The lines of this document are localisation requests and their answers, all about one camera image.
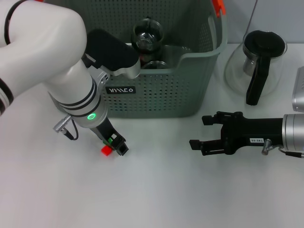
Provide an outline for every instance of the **metal cylinder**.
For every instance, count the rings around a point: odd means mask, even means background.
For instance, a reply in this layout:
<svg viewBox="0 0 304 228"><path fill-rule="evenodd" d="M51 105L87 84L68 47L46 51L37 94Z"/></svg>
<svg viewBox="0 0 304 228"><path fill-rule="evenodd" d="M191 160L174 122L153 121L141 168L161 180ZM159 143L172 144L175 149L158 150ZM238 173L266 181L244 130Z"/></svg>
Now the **metal cylinder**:
<svg viewBox="0 0 304 228"><path fill-rule="evenodd" d="M286 114L282 124L286 151L304 151L304 114Z"/></svg>

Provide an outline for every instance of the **black handle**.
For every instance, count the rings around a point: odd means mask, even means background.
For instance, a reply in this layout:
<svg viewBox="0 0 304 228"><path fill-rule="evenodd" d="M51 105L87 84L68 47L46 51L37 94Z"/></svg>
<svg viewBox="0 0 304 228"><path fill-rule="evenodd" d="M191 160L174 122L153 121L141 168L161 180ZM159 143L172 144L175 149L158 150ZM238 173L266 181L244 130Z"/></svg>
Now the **black handle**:
<svg viewBox="0 0 304 228"><path fill-rule="evenodd" d="M268 54L264 54L258 59L246 93L246 104L257 105L268 77L270 59Z"/></svg>

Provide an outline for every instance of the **white table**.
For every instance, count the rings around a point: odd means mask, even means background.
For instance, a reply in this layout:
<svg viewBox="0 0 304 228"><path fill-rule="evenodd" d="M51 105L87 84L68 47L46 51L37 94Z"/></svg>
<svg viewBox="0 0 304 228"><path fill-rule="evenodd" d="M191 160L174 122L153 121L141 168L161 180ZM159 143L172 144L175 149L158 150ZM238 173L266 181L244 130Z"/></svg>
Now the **white table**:
<svg viewBox="0 0 304 228"><path fill-rule="evenodd" d="M203 115L247 118L294 113L291 95L304 45L291 44L278 88L256 107L225 87L217 61L200 111L181 119L111 119L129 152L105 157L102 142L79 127L70 141L52 128L64 115L42 85L0 118L1 228L303 228L304 160L246 147L202 156L190 139L220 138ZM72 125L68 127L74 133Z"/></svg>

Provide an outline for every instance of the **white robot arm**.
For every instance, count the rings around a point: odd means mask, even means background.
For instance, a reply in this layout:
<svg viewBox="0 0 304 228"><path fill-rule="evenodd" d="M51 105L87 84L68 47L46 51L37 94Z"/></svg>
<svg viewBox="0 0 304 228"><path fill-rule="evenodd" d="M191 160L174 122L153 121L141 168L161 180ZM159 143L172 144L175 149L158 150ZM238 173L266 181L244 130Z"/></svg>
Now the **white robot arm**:
<svg viewBox="0 0 304 228"><path fill-rule="evenodd" d="M83 20L70 9L36 1L0 0L0 115L18 95L44 83L68 114L61 126L72 119L106 142L113 134L119 136L120 142L109 145L113 149L123 145L125 139L106 118L106 106L90 73L98 77L103 69L113 76L135 78L140 61L136 52L102 30L93 31L90 37L100 43L87 46ZM122 47L124 54L113 57L108 51L111 47L115 53ZM93 57L84 55L86 49ZM118 65L107 63L115 58L120 58Z"/></svg>

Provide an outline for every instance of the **black lid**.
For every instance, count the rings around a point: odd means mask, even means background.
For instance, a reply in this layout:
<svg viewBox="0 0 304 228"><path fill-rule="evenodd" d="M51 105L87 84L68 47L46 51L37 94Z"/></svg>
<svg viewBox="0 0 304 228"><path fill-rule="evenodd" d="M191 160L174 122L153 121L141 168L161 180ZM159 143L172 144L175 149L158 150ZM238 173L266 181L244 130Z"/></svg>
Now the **black lid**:
<svg viewBox="0 0 304 228"><path fill-rule="evenodd" d="M285 50L284 40L274 32L260 30L250 32L246 36L244 44L256 56L267 53L271 58L275 58L281 56Z"/></svg>

